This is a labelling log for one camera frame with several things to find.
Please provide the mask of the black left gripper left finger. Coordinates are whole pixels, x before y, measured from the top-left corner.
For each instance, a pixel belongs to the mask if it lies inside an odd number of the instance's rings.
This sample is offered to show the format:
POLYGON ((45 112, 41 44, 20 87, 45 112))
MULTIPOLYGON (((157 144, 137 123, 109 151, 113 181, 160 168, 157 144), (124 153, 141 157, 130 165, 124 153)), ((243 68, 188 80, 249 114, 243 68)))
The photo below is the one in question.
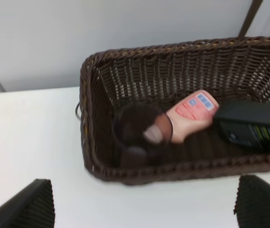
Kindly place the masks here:
POLYGON ((53 228, 55 207, 51 180, 35 179, 0 206, 0 228, 53 228))

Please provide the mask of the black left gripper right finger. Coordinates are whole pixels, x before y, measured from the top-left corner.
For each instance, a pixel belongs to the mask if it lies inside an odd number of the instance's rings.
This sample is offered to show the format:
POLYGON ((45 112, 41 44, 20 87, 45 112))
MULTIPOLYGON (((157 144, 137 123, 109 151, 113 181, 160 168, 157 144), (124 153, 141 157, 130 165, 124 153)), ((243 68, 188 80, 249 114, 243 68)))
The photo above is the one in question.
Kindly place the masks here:
POLYGON ((240 176, 234 214, 240 228, 270 228, 270 184, 256 175, 240 176))

